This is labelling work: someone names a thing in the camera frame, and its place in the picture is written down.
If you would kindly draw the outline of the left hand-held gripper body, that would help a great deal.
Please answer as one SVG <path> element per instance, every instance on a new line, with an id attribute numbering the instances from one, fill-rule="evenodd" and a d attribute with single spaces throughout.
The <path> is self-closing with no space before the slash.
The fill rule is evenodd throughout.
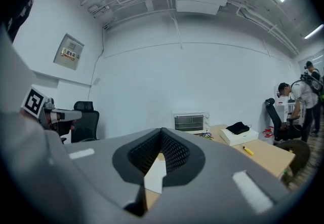
<path id="1" fill-rule="evenodd" d="M 82 118 L 78 110 L 56 109 L 53 98 L 34 87 L 27 91 L 21 109 L 44 129 L 55 131 L 59 136 L 67 135 L 74 128 L 74 122 Z"/>

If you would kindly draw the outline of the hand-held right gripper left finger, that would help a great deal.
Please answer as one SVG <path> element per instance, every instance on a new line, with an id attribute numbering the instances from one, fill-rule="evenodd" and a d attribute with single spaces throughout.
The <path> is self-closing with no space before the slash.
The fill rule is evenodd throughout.
<path id="1" fill-rule="evenodd" d="M 160 128 L 112 139 L 112 192 L 115 200 L 144 200 L 144 176 L 161 150 Z"/>

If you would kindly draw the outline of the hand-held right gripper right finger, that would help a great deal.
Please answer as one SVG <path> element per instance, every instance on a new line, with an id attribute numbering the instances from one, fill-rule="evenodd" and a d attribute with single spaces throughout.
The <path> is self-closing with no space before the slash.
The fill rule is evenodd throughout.
<path id="1" fill-rule="evenodd" d="M 166 128 L 161 129 L 160 136 L 161 151 L 166 161 L 163 188 L 189 184 L 205 166 L 204 152 L 194 143 Z"/>

